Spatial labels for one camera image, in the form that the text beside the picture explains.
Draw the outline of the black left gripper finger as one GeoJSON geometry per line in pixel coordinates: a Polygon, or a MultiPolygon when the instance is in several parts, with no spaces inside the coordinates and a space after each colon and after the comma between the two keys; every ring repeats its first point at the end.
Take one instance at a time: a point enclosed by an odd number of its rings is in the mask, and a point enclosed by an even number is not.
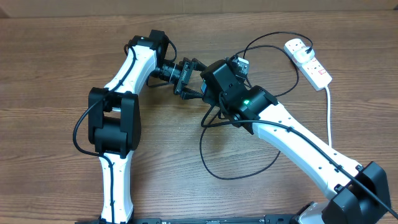
{"type": "Polygon", "coordinates": [[[187,87],[184,87],[182,89],[181,99],[183,99],[183,100],[191,100],[191,99],[196,99],[196,98],[202,99],[203,98],[203,94],[199,93],[199,92],[197,92],[195,90],[192,90],[190,88],[187,88],[187,87]]]}
{"type": "Polygon", "coordinates": [[[200,62],[197,58],[192,59],[193,70],[195,71],[204,71],[206,69],[206,65],[200,62]]]}

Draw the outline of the Galaxy S24 smartphone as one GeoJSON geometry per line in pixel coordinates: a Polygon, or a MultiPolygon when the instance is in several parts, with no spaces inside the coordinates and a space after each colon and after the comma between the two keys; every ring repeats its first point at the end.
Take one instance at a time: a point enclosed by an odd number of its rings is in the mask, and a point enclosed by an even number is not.
{"type": "Polygon", "coordinates": [[[201,87],[200,87],[200,90],[201,90],[201,92],[202,92],[203,94],[206,93],[207,85],[206,85],[206,81],[205,81],[205,80],[203,80],[203,82],[202,82],[202,84],[201,84],[201,87]]]}

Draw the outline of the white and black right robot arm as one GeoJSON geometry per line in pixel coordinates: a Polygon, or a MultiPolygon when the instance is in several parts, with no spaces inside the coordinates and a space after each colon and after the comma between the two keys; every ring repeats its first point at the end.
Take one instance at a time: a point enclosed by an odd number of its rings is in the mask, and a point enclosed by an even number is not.
{"type": "Polygon", "coordinates": [[[247,67],[240,58],[218,60],[201,72],[201,89],[220,107],[226,125],[244,127],[272,144],[323,192],[326,202],[304,206],[291,223],[377,223],[387,212],[396,217],[385,170],[334,150],[262,87],[246,88],[247,67]]]}

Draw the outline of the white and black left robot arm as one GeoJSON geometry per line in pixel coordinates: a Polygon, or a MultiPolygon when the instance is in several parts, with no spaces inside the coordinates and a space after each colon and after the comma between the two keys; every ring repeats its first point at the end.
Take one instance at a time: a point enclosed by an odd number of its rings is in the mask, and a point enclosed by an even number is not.
{"type": "Polygon", "coordinates": [[[92,88],[88,97],[88,139],[99,155],[103,172],[103,209],[97,223],[132,223],[131,164],[141,138],[139,93],[150,76],[175,87],[184,99],[200,98],[187,88],[190,75],[203,71],[197,59],[176,64],[165,59],[170,40],[152,30],[135,36],[125,46],[126,60],[104,88],[92,88]]]}

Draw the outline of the white USB charger plug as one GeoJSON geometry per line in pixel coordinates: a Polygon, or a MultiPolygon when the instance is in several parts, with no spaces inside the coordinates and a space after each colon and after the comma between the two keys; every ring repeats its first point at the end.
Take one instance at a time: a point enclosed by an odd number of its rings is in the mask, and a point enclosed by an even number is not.
{"type": "Polygon", "coordinates": [[[293,54],[293,58],[296,61],[296,64],[303,64],[310,61],[315,56],[315,51],[311,47],[303,47],[300,50],[297,50],[293,54]]]}

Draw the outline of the white power strip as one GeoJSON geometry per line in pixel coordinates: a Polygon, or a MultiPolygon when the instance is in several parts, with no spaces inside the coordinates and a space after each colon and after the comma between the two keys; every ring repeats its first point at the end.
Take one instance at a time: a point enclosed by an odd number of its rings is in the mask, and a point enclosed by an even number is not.
{"type": "Polygon", "coordinates": [[[327,89],[328,85],[332,81],[332,77],[323,67],[323,65],[317,60],[316,57],[312,58],[307,63],[296,64],[293,54],[295,51],[300,50],[303,47],[307,47],[301,39],[292,39],[285,43],[284,50],[293,60],[294,64],[299,68],[299,70],[304,74],[307,80],[310,82],[312,87],[316,91],[327,89]]]}

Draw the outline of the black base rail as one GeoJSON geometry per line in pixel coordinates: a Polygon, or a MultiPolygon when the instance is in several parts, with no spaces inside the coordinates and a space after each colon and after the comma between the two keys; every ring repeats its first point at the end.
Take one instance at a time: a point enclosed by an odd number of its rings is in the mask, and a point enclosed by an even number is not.
{"type": "Polygon", "coordinates": [[[273,214],[263,217],[235,218],[133,218],[127,224],[289,224],[294,214],[273,214]]]}

